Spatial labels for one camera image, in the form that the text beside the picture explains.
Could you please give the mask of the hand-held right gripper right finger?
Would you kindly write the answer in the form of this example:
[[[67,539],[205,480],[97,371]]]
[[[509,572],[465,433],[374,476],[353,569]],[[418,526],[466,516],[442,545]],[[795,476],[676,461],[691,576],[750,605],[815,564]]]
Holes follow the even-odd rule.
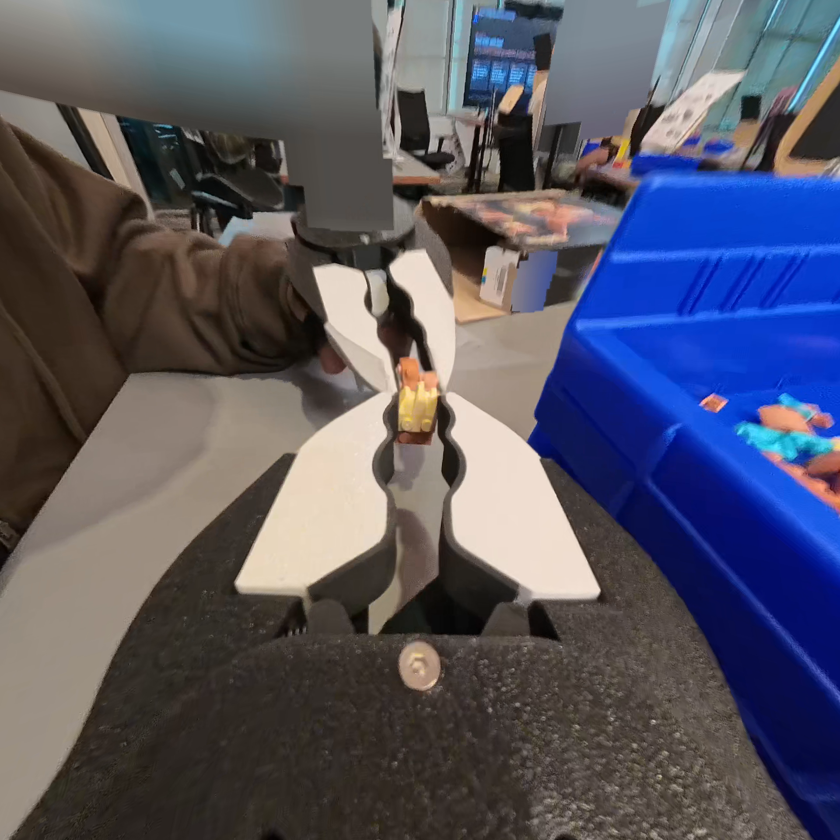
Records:
[[[490,599],[596,601],[600,585],[537,452],[461,395],[441,407],[457,462],[448,536],[468,568],[500,584]]]

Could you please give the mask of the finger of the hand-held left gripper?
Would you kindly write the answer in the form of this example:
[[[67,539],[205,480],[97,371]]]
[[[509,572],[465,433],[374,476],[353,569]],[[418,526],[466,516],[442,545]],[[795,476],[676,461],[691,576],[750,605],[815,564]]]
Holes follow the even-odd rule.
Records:
[[[375,392],[394,393],[391,355],[364,302],[369,291],[365,274],[356,268],[328,264],[314,268],[313,275],[332,347],[358,380]]]
[[[390,279],[407,300],[408,320],[419,332],[429,367],[446,393],[455,368],[455,305],[430,256],[424,249],[401,253],[389,266]]]

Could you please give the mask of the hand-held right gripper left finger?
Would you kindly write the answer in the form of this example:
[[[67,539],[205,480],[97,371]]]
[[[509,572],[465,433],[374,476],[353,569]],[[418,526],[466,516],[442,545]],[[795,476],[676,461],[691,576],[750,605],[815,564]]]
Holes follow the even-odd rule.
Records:
[[[294,455],[235,579],[241,595],[375,599],[394,575],[394,394],[320,428]]]

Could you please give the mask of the orange yellow brick train model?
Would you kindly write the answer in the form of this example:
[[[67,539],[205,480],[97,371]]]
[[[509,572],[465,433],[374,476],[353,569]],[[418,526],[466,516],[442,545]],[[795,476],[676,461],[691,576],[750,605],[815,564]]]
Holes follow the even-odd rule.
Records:
[[[400,385],[396,442],[400,445],[430,445],[437,424],[438,375],[423,372],[419,362],[402,357],[396,366]]]

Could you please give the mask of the blue plastic bin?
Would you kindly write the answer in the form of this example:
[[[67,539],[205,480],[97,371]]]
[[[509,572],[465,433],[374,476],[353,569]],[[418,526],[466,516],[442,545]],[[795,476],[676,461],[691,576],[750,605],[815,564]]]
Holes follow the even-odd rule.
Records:
[[[529,442],[647,552],[705,634],[773,780],[814,838],[838,838],[838,517],[775,500],[673,427],[640,471],[585,424]]]
[[[838,513],[734,428],[788,394],[838,435],[838,180],[642,184],[535,411],[553,456],[654,554],[670,519],[756,592],[838,602]]]
[[[696,172],[700,167],[700,159],[683,154],[636,154],[631,162],[632,177],[641,179],[646,175]]]

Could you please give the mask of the person's left forearm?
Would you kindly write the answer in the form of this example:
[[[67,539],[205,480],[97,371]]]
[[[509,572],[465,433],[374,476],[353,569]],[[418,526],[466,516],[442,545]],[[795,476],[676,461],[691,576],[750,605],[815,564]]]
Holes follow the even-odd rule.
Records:
[[[225,247],[148,220],[119,233],[103,318],[127,371],[280,371],[319,353],[286,242],[241,235]]]

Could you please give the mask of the flattened cardboard box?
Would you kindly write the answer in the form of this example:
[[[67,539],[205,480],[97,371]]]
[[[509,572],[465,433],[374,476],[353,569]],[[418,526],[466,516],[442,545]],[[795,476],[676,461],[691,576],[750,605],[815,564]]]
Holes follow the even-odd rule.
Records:
[[[607,243],[531,252],[510,245],[445,243],[453,264],[457,321],[539,312],[573,302]]]

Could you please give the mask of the long wooden desk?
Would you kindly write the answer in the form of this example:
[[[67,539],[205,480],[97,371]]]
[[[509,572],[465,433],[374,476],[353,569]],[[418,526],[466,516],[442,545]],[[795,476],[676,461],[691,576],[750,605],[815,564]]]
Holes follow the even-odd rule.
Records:
[[[411,155],[400,154],[392,158],[392,183],[394,186],[435,186],[441,175]]]

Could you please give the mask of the black office chair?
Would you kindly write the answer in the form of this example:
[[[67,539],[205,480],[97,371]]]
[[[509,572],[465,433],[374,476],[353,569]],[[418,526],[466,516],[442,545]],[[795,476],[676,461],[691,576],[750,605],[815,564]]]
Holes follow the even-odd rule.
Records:
[[[455,156],[443,151],[443,138],[432,150],[431,125],[424,90],[409,91],[398,88],[396,105],[401,121],[400,148],[435,172],[441,172],[455,162]]]
[[[499,155],[499,193],[525,193],[535,189],[532,115],[499,112],[493,137]]]
[[[214,236],[234,218],[284,208],[280,183],[282,152],[277,140],[184,129],[194,168],[191,227]]]

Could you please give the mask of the white instruction sheet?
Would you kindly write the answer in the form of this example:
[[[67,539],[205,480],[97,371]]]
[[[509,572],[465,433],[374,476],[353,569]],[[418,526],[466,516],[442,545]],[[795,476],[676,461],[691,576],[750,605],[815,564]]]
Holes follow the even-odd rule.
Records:
[[[390,7],[382,37],[380,114],[383,152],[386,158],[395,161],[399,155],[398,140],[395,137],[397,119],[396,105],[396,62],[404,20],[404,2],[395,2]]]
[[[662,111],[644,141],[666,153],[675,151],[701,126],[713,105],[735,88],[745,74],[745,70],[709,71]]]

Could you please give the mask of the dark computer monitor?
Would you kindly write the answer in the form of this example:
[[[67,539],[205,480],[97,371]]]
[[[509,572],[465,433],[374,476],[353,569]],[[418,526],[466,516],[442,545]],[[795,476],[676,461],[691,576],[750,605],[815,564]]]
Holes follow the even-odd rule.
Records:
[[[545,55],[550,56],[562,16],[562,7],[539,3],[473,7],[460,105],[486,108],[513,86],[522,87],[528,102],[540,63],[535,40],[549,39]]]

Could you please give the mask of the pile of loose toy bricks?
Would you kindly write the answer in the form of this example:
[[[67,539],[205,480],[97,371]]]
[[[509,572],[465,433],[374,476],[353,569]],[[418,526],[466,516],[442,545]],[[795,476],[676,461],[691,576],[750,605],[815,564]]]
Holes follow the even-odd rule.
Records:
[[[698,404],[730,422],[740,442],[838,514],[838,415],[783,390],[710,392]]]

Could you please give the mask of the dark grey divider panel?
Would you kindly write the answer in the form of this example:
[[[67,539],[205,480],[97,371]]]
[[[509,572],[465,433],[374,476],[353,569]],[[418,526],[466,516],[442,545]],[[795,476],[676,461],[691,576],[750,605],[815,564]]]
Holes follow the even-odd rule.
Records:
[[[839,62],[828,71],[782,137],[773,172],[819,176],[839,155]]]

